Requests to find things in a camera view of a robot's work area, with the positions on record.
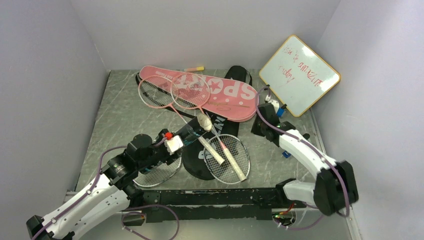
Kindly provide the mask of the black shuttlecock tube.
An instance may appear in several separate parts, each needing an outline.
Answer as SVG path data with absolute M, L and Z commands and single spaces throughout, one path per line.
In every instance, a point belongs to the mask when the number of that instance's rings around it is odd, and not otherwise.
M 182 142 L 183 142 L 183 147 L 181 149 L 179 149 L 180 154 L 182 153 L 182 149 L 188 145 L 190 145 L 191 143 L 195 142 L 197 139 L 199 139 L 200 137 L 202 137 L 204 134 L 208 133 L 207 131 L 205 131 L 198 123 L 198 119 L 197 117 L 194 117 L 193 119 L 191 119 L 188 123 L 186 123 L 182 128 L 180 128 L 180 130 L 176 131 L 176 132 L 172 132 L 174 135 L 178 135 L 181 137 Z M 163 140 L 160 141 L 158 145 L 162 144 L 163 142 L 165 142 L 165 138 Z M 140 173 L 142 174 L 147 174 L 148 172 L 150 172 L 152 169 L 156 168 L 156 167 L 141 167 L 141 169 L 139 170 Z

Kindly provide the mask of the white shuttlecock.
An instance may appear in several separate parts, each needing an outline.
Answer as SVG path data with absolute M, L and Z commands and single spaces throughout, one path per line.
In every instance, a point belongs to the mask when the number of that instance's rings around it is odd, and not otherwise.
M 212 127 L 213 127 L 212 121 L 206 114 L 199 113 L 196 117 L 197 117 L 199 126 L 202 127 L 206 132 L 210 132 L 212 130 Z

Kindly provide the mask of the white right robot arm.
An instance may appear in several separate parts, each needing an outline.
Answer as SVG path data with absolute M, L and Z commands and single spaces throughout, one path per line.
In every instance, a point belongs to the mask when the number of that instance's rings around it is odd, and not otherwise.
M 291 154 L 314 178 L 314 182 L 290 178 L 277 184 L 274 199 L 278 206 L 285 208 L 292 202 L 302 202 L 325 216 L 350 216 L 351 204 L 358 201 L 359 193 L 353 167 L 348 161 L 337 161 L 326 155 L 291 123 L 280 122 L 269 100 L 256 105 L 251 133 L 265 137 Z

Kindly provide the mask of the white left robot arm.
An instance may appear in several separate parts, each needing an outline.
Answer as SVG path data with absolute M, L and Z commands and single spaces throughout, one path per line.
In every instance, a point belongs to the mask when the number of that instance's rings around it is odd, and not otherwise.
M 97 173 L 82 190 L 63 205 L 26 222 L 32 240 L 77 240 L 111 215 L 124 211 L 137 214 L 147 204 L 144 191 L 134 179 L 161 164 L 173 163 L 184 144 L 181 130 L 163 129 L 153 140 L 138 134 L 127 145 L 103 152 Z

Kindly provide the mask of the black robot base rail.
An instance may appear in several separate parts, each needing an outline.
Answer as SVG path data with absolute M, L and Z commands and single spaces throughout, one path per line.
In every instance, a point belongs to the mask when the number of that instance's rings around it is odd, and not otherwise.
M 129 208 L 148 206 L 148 223 L 174 220 L 220 220 L 254 218 L 271 220 L 278 213 L 306 206 L 288 200 L 281 190 L 265 188 L 153 190 L 132 199 Z

